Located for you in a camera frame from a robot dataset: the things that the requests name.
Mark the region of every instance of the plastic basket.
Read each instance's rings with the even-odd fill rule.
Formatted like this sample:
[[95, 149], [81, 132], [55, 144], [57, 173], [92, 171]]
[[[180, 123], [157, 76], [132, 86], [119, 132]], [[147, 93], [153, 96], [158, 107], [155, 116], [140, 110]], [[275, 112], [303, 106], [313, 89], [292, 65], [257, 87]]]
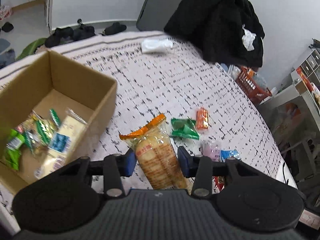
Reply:
[[258, 106], [265, 98], [272, 96], [268, 88], [266, 91], [262, 90], [249, 77], [245, 67], [241, 67], [241, 73], [238, 75], [236, 83], [255, 106]]

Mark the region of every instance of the black cable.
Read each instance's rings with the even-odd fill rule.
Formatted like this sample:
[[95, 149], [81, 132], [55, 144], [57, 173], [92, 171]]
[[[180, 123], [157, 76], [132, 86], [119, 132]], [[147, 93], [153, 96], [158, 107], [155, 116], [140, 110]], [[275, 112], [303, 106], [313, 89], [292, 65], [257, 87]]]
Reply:
[[284, 178], [284, 181], [285, 181], [285, 176], [284, 176], [284, 166], [285, 166], [285, 162], [284, 162], [284, 163], [283, 163], [283, 165], [282, 165], [282, 173], [283, 173], [283, 178]]

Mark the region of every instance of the black clothing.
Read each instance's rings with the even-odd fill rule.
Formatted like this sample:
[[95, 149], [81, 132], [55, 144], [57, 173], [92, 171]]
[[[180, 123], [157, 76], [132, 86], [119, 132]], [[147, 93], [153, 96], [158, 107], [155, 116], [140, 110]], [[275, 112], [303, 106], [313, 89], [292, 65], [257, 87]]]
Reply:
[[[242, 43], [242, 25], [257, 36], [254, 50]], [[248, 0], [182, 0], [164, 31], [191, 41], [206, 61], [261, 67], [265, 36]]]

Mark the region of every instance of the baseboard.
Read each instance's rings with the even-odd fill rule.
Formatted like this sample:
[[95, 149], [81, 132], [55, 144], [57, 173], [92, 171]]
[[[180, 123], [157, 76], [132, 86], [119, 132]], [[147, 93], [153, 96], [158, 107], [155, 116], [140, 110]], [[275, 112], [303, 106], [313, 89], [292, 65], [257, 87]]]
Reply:
[[15, 7], [12, 7], [12, 13], [15, 13], [17, 11], [24, 10], [24, 9], [27, 9], [27, 8], [30, 8], [30, 7], [33, 7], [35, 5], [39, 5], [39, 4], [45, 5], [45, 1], [46, 0], [34, 0], [34, 1], [31, 1], [31, 2], [27, 2], [27, 3], [23, 3], [23, 4], [20, 4], [20, 5], [17, 5]]
[[[120, 22], [121, 24], [125, 24], [127, 26], [135, 26], [137, 23], [137, 21], [134, 21], [134, 20], [110, 20], [110, 21], [103, 21], [103, 22], [83, 22], [83, 24], [93, 26], [94, 29], [97, 30], [97, 29], [105, 29], [111, 26], [115, 22]], [[76, 29], [78, 28], [78, 25], [62, 26], [59, 28], [63, 29], [66, 27], [71, 27], [73, 29]]]

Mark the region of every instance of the cardboard box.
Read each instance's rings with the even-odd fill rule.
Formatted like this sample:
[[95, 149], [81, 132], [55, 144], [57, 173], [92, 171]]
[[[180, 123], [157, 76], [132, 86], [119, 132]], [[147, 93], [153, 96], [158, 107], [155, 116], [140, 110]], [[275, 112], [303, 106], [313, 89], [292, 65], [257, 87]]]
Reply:
[[49, 109], [54, 108], [63, 121], [66, 109], [71, 108], [87, 126], [66, 163], [90, 156], [113, 115], [116, 88], [113, 78], [53, 51], [28, 66], [0, 92], [0, 182], [16, 194], [36, 181], [34, 172], [41, 166], [45, 154], [35, 158], [23, 147], [18, 172], [4, 164], [10, 129], [25, 121], [32, 110], [43, 118], [50, 118]]

